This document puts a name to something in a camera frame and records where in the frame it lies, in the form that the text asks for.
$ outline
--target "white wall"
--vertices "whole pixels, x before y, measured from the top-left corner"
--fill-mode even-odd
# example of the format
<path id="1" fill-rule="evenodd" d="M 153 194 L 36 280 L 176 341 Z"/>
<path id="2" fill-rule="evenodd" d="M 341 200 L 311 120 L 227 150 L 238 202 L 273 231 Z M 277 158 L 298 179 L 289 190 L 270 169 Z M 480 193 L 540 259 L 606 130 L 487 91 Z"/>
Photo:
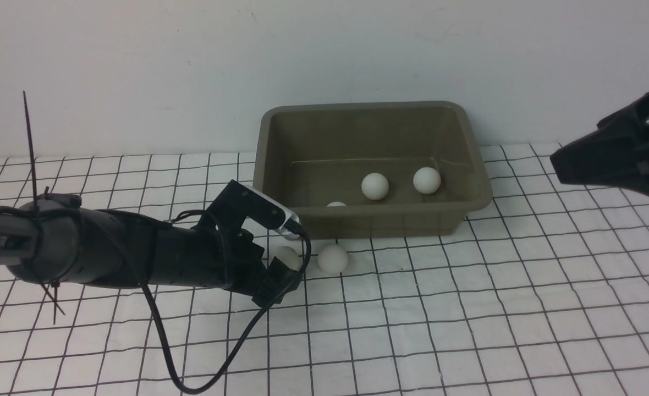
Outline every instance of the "white wall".
<path id="1" fill-rule="evenodd" d="M 270 108 L 358 101 L 570 140 L 649 90 L 649 0 L 0 1 L 0 155 L 22 90 L 41 155 L 254 150 Z"/>

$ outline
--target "grid mat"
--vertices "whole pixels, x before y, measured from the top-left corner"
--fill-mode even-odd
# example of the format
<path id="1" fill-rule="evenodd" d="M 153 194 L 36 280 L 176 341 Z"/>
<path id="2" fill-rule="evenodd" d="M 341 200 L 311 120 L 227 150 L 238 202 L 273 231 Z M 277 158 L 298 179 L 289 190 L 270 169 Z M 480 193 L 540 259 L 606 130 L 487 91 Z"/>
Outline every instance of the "grid mat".
<path id="1" fill-rule="evenodd" d="M 316 257 L 206 394 L 649 394 L 649 198 L 558 183 L 559 145 L 481 148 L 495 198 L 451 236 L 339 241 Z M 40 189 L 159 219 L 202 208 L 253 153 L 39 158 Z M 30 201 L 30 167 L 0 158 L 0 205 Z M 267 248 L 299 243 L 246 228 Z M 314 253 L 331 241 L 315 241 Z M 177 370 L 211 378 L 256 313 L 222 290 L 153 287 Z M 0 268 L 0 394 L 179 394 L 139 290 L 38 285 Z"/>

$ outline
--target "black cable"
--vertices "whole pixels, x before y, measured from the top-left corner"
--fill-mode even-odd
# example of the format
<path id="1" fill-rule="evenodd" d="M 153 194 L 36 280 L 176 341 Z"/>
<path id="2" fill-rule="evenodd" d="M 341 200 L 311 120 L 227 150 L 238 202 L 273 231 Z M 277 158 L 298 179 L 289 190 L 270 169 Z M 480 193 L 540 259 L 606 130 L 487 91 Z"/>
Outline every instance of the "black cable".
<path id="1" fill-rule="evenodd" d="M 289 229 L 293 232 L 296 232 L 299 236 L 301 236 L 305 240 L 305 254 L 302 256 L 302 267 L 300 267 L 300 270 L 298 271 L 298 275 L 294 277 L 288 285 L 286 285 L 285 288 L 283 288 L 278 295 L 274 296 L 269 302 L 267 302 L 254 316 L 254 318 L 251 319 L 249 322 L 249 325 L 246 326 L 244 329 L 244 332 L 241 334 L 239 337 L 239 340 L 236 341 L 236 344 L 234 346 L 234 349 L 232 349 L 231 353 L 229 353 L 229 356 L 227 356 L 227 359 L 224 361 L 221 367 L 219 367 L 219 370 L 217 370 L 217 373 L 214 374 L 214 376 L 209 380 L 205 385 L 199 387 L 199 388 L 188 388 L 182 381 L 180 380 L 177 371 L 175 370 L 175 363 L 173 361 L 173 356 L 171 355 L 171 346 L 168 344 L 168 336 L 166 336 L 166 329 L 164 329 L 163 326 L 163 319 L 161 319 L 161 314 L 158 312 L 158 306 L 156 305 L 156 299 L 153 298 L 153 293 L 151 293 L 151 290 L 149 289 L 149 284 L 146 283 L 146 280 L 141 278 L 139 275 L 138 268 L 136 268 L 136 263 L 134 263 L 133 258 L 131 258 L 131 254 L 124 248 L 123 244 L 121 241 L 117 240 L 114 235 L 109 233 L 102 225 L 99 223 L 96 223 L 95 221 L 91 220 L 88 218 L 88 223 L 96 227 L 98 230 L 102 231 L 103 235 L 105 238 L 107 238 L 110 243 L 115 246 L 115 248 L 119 251 L 121 254 L 122 258 L 124 261 L 126 261 L 129 264 L 129 268 L 131 268 L 131 271 L 133 272 L 134 276 L 136 277 L 136 280 L 139 283 L 139 286 L 141 288 L 142 293 L 144 294 L 146 298 L 146 302 L 148 303 L 148 308 L 151 310 L 151 315 L 153 316 L 153 321 L 156 324 L 156 333 L 158 333 L 158 338 L 161 341 L 161 349 L 163 350 L 163 358 L 166 360 L 166 368 L 168 369 L 168 374 L 170 375 L 171 381 L 173 381 L 173 384 L 176 386 L 176 388 L 180 389 L 182 393 L 186 394 L 200 394 L 206 391 L 207 389 L 212 388 L 217 381 L 224 375 L 224 372 L 227 371 L 227 368 L 229 367 L 229 364 L 232 363 L 234 360 L 235 356 L 239 352 L 239 349 L 241 349 L 242 344 L 246 341 L 247 336 L 249 336 L 249 333 L 251 333 L 251 330 L 256 326 L 257 322 L 259 319 L 261 319 L 262 316 L 270 309 L 273 304 L 276 303 L 276 301 L 280 301 L 280 299 L 285 296 L 285 294 L 290 291 L 292 286 L 294 286 L 300 278 L 305 273 L 305 270 L 307 269 L 307 266 L 310 263 L 310 256 L 312 255 L 312 243 L 310 241 L 310 238 L 307 236 L 305 231 L 300 228 L 299 224 L 297 223 L 289 223 L 288 226 Z M 224 251 L 224 254 L 227 254 L 227 246 L 222 247 L 222 251 Z"/>

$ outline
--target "ball on table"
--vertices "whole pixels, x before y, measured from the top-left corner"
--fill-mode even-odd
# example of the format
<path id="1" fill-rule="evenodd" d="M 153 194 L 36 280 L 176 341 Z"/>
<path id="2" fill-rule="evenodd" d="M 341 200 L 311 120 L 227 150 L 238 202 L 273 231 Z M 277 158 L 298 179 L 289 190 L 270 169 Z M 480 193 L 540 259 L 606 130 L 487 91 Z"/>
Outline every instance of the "ball on table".
<path id="1" fill-rule="evenodd" d="M 388 193 L 388 179 L 380 173 L 369 173 L 361 182 L 361 191 L 369 200 L 382 200 Z"/>
<path id="2" fill-rule="evenodd" d="M 299 270 L 303 265 L 303 261 L 300 260 L 300 256 L 298 255 L 297 251 L 295 251 L 290 246 L 279 246 L 279 248 L 276 248 L 273 256 L 277 257 L 280 261 L 283 262 L 283 264 L 285 264 L 293 271 Z"/>
<path id="3" fill-rule="evenodd" d="M 322 272 L 329 275 L 337 275 L 344 271 L 347 264 L 349 264 L 349 253 L 339 245 L 327 245 L 317 254 L 317 265 Z"/>
<path id="4" fill-rule="evenodd" d="M 442 178 L 435 169 L 430 167 L 420 168 L 412 178 L 415 190 L 423 194 L 432 194 L 439 189 Z"/>

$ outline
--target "olive green plastic bin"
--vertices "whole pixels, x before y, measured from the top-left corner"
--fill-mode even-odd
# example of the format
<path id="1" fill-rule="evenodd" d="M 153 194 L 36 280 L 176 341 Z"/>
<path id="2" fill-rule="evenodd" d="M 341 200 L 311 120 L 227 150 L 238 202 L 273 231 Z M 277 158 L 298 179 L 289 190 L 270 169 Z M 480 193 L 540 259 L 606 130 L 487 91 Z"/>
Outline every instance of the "olive green plastic bin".
<path id="1" fill-rule="evenodd" d="M 442 176 L 432 195 L 413 187 L 423 166 Z M 361 192 L 372 172 L 390 184 L 381 201 Z M 313 239 L 448 235 L 492 196 L 466 113 L 448 101 L 274 108 L 261 122 L 254 188 L 295 211 Z"/>

